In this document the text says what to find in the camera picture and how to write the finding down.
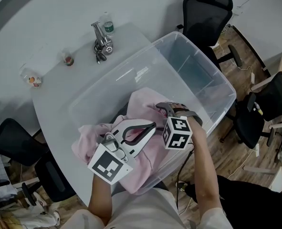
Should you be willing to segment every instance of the white wall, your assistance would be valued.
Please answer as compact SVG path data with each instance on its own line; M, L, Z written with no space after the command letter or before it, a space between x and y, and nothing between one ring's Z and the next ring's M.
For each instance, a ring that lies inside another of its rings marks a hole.
M282 0L250 0L234 24L264 61L282 52Z
M12 0L4 11L21 0ZM31 0L0 25L0 121L17 119L30 132L38 122L22 66L47 73L64 47L76 50L94 38L91 23L111 12L115 27L133 22L151 41L182 23L183 0ZM244 0L233 0L239 5Z

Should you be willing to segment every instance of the pink cloth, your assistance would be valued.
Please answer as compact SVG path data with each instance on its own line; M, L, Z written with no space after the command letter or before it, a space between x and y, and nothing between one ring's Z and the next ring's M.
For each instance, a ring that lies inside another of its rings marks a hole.
M73 152L88 164L99 145L97 140L100 135L111 131L124 119L151 120L157 124L157 127L163 127L165 114L156 108L156 104L160 102L169 102L169 100L149 88L142 88L133 92L129 99L127 115L118 116L113 124L84 125L79 128L80 139L73 143ZM152 136L143 150L136 156L136 167L119 181L120 184L129 193L136 193L150 175L158 169L167 153L168 150L164 148L161 135Z

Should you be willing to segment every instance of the black cable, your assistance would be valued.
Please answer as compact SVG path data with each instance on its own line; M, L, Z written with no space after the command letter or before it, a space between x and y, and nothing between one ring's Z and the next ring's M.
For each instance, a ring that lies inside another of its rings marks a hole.
M102 61L106 61L107 60L106 56L102 52L102 49L99 48L97 40L95 40L93 50L95 52L95 56L96 56L96 61L97 62L99 62L101 60Z
M178 197L179 197L179 184L178 184L178 182L179 182L179 176L180 176L180 173L181 173L183 167L184 167L185 164L187 163L189 157L191 157L193 153L194 153L194 148L193 148L192 151L190 151L190 152L188 153L188 156L187 156L186 160L184 161L183 165L181 166L181 168L180 168L180 170L179 170L179 172L178 172L178 175L177 175L177 200L176 200L177 208L178 208Z

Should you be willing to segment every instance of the power strip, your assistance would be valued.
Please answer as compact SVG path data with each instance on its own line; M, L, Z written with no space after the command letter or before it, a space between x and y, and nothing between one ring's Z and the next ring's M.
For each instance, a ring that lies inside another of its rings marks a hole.
M255 155L256 157L260 156L260 144L257 143L255 146Z
M255 84L255 74L251 72L251 83Z

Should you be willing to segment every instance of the white table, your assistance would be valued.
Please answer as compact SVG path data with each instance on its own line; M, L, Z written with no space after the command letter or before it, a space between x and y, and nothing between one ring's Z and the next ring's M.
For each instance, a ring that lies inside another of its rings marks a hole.
M282 71L282 53L277 54L276 56L268 59L265 64L267 65L265 68L263 68L263 71L268 70L269 74L271 75L269 78L265 79L264 81L254 85L251 88L251 91L254 91L266 84L268 84L269 82L271 82L271 80L274 78L274 76Z
M269 185L269 189L274 192L282 192L282 166L279 167L277 171L272 169L263 169L263 168L257 168L257 167L250 167L250 166L244 166L244 170L255 172L255 173L262 173L267 175L274 176L273 181Z
M49 148L61 171L86 205L90 201L93 174L72 152L71 145L79 138L79 133L69 117L69 104L111 69L150 44L131 23L116 28L112 40L114 52L107 57L107 61L96 63L92 41L75 52L71 67L59 63L43 77L39 89L31 90Z

